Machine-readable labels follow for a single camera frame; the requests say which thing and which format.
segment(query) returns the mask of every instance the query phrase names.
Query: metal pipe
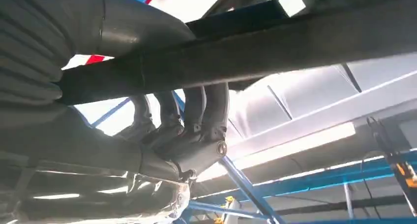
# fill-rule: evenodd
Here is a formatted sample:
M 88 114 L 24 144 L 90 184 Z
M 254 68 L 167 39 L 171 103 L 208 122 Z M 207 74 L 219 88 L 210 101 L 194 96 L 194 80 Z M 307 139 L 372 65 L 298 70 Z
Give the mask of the metal pipe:
M 352 200 L 351 200 L 351 190 L 349 189 L 349 184 L 344 183 L 343 188 L 345 190 L 346 205 L 348 207 L 349 219 L 354 219 L 355 214 L 353 213 Z
M 76 67 L 59 82 L 61 101 L 103 100 L 414 52 L 416 9 L 417 0 L 380 0 Z
M 246 212 L 243 210 L 227 209 L 227 208 L 222 208 L 216 205 L 199 203 L 195 201 L 190 201 L 188 204 L 188 208 L 196 209 L 196 210 L 203 210 L 203 211 L 208 211 L 208 212 L 227 213 L 230 215 L 235 215 L 235 216 L 243 217 L 243 218 L 257 218 L 257 219 L 263 219 L 263 220 L 269 219 L 269 216 L 265 216 L 265 215 L 258 214 L 258 213 L 251 213 L 251 212 Z

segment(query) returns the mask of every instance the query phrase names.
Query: ceiling light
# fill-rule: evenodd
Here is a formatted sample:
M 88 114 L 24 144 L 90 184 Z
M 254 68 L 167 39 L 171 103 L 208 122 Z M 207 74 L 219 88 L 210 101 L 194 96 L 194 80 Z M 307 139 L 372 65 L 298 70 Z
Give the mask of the ceiling light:
M 77 193 L 65 193 L 65 194 L 57 194 L 57 195 L 48 195 L 48 196 L 37 196 L 33 197 L 36 199 L 61 199 L 61 198 L 77 198 L 80 197 Z
M 245 169 L 301 151 L 316 148 L 321 145 L 352 136 L 355 133 L 355 126 L 352 122 L 348 122 L 316 132 L 314 134 L 304 136 L 296 140 L 289 141 L 287 143 L 260 151 L 258 153 L 248 155 L 233 162 L 238 169 Z M 197 178 L 197 182 L 210 180 L 215 177 L 225 175 L 226 173 L 226 170 L 220 164 L 216 163 L 201 173 Z
M 302 0 L 278 0 L 289 17 L 294 16 L 305 8 Z

